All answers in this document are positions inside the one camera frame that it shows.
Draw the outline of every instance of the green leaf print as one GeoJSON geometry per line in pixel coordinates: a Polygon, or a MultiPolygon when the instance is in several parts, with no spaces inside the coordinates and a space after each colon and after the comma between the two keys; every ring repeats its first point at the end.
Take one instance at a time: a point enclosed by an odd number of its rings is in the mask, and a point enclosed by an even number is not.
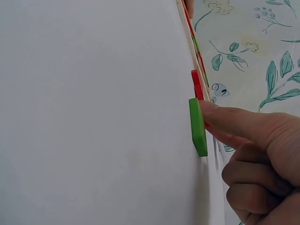
{"type": "Polygon", "coordinates": [[[277,75],[276,65],[275,65],[275,62],[272,61],[268,67],[267,77],[266,77],[269,94],[274,90],[274,88],[276,86],[277,77],[278,77],[278,75],[277,75]]]}
{"type": "Polygon", "coordinates": [[[268,3],[270,5],[277,5],[277,6],[283,5],[283,3],[279,3],[279,2],[275,2],[275,1],[266,1],[266,3],[268,3]]]}
{"type": "Polygon", "coordinates": [[[300,43],[300,40],[281,40],[288,43],[300,43]]]}
{"type": "Polygon", "coordinates": [[[296,89],[289,90],[287,93],[285,93],[283,95],[271,98],[269,102],[283,101],[283,100],[287,100],[289,98],[296,97],[299,95],[300,95],[300,89],[296,88],[296,89]]]}
{"type": "Polygon", "coordinates": [[[234,151],[234,149],[226,144],[223,144],[224,145],[224,149],[225,149],[225,152],[231,152],[231,151],[234,151]]]}
{"type": "Polygon", "coordinates": [[[297,83],[300,83],[300,72],[295,73],[293,76],[291,76],[287,81],[295,81],[297,83]]]}
{"type": "Polygon", "coordinates": [[[293,70],[293,60],[291,58],[291,55],[289,51],[286,51],[284,55],[281,58],[280,61],[280,76],[281,78],[284,77],[287,73],[291,72],[293,70]]]}
{"type": "Polygon", "coordinates": [[[223,56],[221,54],[216,55],[211,60],[212,68],[216,71],[219,71],[222,62],[223,62],[223,56]]]}
{"type": "Polygon", "coordinates": [[[291,2],[290,2],[290,0],[283,0],[283,2],[284,2],[286,5],[288,5],[288,6],[290,6],[290,5],[291,5],[291,2]]]}
{"type": "Polygon", "coordinates": [[[239,48],[239,46],[240,46],[239,43],[233,42],[233,43],[230,45],[229,50],[230,50],[231,52],[234,52],[235,50],[237,50],[237,49],[239,48]]]}
{"type": "Polygon", "coordinates": [[[275,101],[284,101],[292,97],[300,96],[300,89],[292,89],[286,92],[285,94],[276,96],[276,93],[286,86],[289,81],[295,81],[300,83],[300,72],[293,74],[283,81],[283,77],[285,74],[291,72],[294,69],[293,60],[288,51],[284,53],[280,61],[280,75],[281,78],[278,77],[278,71],[276,69],[275,62],[272,61],[267,70],[267,87],[268,87],[268,95],[265,100],[263,100],[259,105],[259,110],[262,109],[267,103],[275,102],[275,101]],[[281,79],[281,84],[277,85],[277,79],[281,79]]]}
{"type": "Polygon", "coordinates": [[[246,66],[249,67],[247,62],[245,60],[243,60],[240,56],[229,54],[229,55],[227,55],[227,59],[232,61],[233,64],[235,65],[235,67],[242,72],[244,72],[244,70],[243,70],[244,66],[245,66],[244,64],[246,64],[246,66]]]}

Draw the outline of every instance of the knuckle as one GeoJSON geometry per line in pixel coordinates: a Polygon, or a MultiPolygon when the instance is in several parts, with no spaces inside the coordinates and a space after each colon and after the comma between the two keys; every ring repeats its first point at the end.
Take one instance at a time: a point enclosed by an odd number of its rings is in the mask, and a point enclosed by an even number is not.
{"type": "Polygon", "coordinates": [[[255,164],[255,166],[257,182],[267,186],[272,186],[275,183],[276,177],[271,168],[263,164],[255,164]]]}
{"type": "Polygon", "coordinates": [[[286,138],[300,124],[299,118],[287,113],[275,112],[267,114],[262,121],[264,127],[268,130],[266,140],[267,146],[271,143],[278,143],[282,138],[286,138]]]}
{"type": "Polygon", "coordinates": [[[251,185],[248,193],[245,196],[245,205],[249,209],[255,209],[262,206],[262,202],[266,199],[266,193],[263,188],[258,185],[251,185]]]}
{"type": "Polygon", "coordinates": [[[240,158],[241,155],[242,155],[242,151],[238,148],[237,150],[234,151],[234,153],[231,156],[230,160],[231,161],[237,160],[238,158],[240,158]]]}
{"type": "Polygon", "coordinates": [[[235,191],[232,187],[230,187],[226,192],[226,199],[233,208],[234,208],[234,204],[235,204],[234,195],[235,195],[235,191]]]}
{"type": "Polygon", "coordinates": [[[245,151],[253,151],[257,149],[257,145],[253,142],[245,142],[239,147],[239,151],[245,152],[245,151]]]}
{"type": "Polygon", "coordinates": [[[229,162],[222,171],[222,179],[227,185],[231,185],[232,172],[236,169],[236,161],[229,162]]]}

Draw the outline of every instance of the finger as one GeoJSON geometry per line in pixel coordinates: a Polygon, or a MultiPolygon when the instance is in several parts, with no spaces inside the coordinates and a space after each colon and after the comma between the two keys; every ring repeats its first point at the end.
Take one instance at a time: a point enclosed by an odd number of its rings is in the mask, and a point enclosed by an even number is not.
{"type": "Polygon", "coordinates": [[[247,223],[247,225],[257,225],[257,223],[265,217],[266,215],[251,213],[246,219],[245,224],[247,223]]]}
{"type": "Polygon", "coordinates": [[[240,136],[266,149],[272,142],[279,141],[280,136],[299,124],[297,117],[285,113],[256,113],[238,108],[218,107],[199,101],[202,114],[213,128],[227,134],[240,136]]]}
{"type": "Polygon", "coordinates": [[[189,18],[193,18],[194,16],[194,0],[185,0],[184,1],[187,7],[187,12],[189,15],[189,18]]]}
{"type": "Polygon", "coordinates": [[[266,152],[252,142],[243,143],[232,155],[230,161],[237,160],[249,163],[261,163],[271,166],[266,152]]]}
{"type": "Polygon", "coordinates": [[[247,221],[249,216],[251,216],[252,214],[251,212],[245,210],[237,210],[237,209],[233,209],[233,210],[243,223],[247,221]]]}
{"type": "Polygon", "coordinates": [[[300,221],[300,193],[296,192],[286,198],[269,215],[260,222],[250,225],[287,224],[298,225],[300,221]]]}
{"type": "Polygon", "coordinates": [[[247,163],[241,161],[229,162],[222,171],[224,182],[233,184],[257,184],[272,194],[286,197],[293,188],[288,182],[280,178],[269,166],[259,163],[247,163]]]}
{"type": "Polygon", "coordinates": [[[243,143],[249,142],[249,140],[245,138],[228,135],[212,127],[208,127],[206,129],[220,142],[232,147],[233,149],[238,149],[243,143]]]}
{"type": "Polygon", "coordinates": [[[254,214],[268,214],[279,205],[279,200],[256,184],[233,184],[228,189],[226,197],[234,210],[254,214]]]}

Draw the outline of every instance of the blue flower print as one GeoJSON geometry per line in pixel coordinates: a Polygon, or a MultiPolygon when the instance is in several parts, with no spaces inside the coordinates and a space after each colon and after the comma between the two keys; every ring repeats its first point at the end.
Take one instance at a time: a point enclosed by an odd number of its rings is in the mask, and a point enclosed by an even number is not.
{"type": "Polygon", "coordinates": [[[279,23],[276,19],[276,15],[275,13],[270,13],[272,12],[272,9],[269,8],[265,8],[263,7],[262,9],[260,8],[254,8],[254,11],[256,12],[260,12],[260,13],[255,13],[255,17],[257,19],[261,19],[261,20],[264,20],[264,21],[267,21],[269,22],[270,24],[266,27],[266,29],[263,30],[263,32],[265,34],[268,33],[268,28],[271,27],[272,25],[279,25],[279,26],[282,26],[282,27],[291,27],[291,26],[288,26],[288,25],[284,25],[282,23],[279,23]]]}
{"type": "Polygon", "coordinates": [[[217,98],[215,96],[211,98],[212,103],[216,103],[216,101],[217,101],[217,98]]]}
{"type": "Polygon", "coordinates": [[[230,94],[229,91],[227,90],[227,88],[225,87],[225,85],[223,85],[221,83],[214,83],[212,85],[211,89],[214,90],[214,94],[217,97],[219,97],[219,96],[226,97],[230,94]]]}
{"type": "Polygon", "coordinates": [[[294,14],[295,18],[297,18],[296,11],[291,6],[290,0],[283,0],[283,3],[278,2],[277,0],[267,0],[266,3],[273,6],[288,6],[292,10],[292,13],[294,14]]]}

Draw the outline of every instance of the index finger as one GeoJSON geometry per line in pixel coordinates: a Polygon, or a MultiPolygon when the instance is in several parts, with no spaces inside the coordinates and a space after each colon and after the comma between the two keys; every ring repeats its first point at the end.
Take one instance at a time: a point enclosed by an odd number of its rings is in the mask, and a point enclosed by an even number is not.
{"type": "Polygon", "coordinates": [[[187,7],[188,15],[192,19],[194,16],[194,0],[184,0],[184,2],[187,7]]]}
{"type": "Polygon", "coordinates": [[[260,148],[279,140],[297,117],[285,113],[257,113],[238,108],[219,107],[213,103],[200,101],[204,120],[213,128],[227,134],[246,138],[260,148]]]}

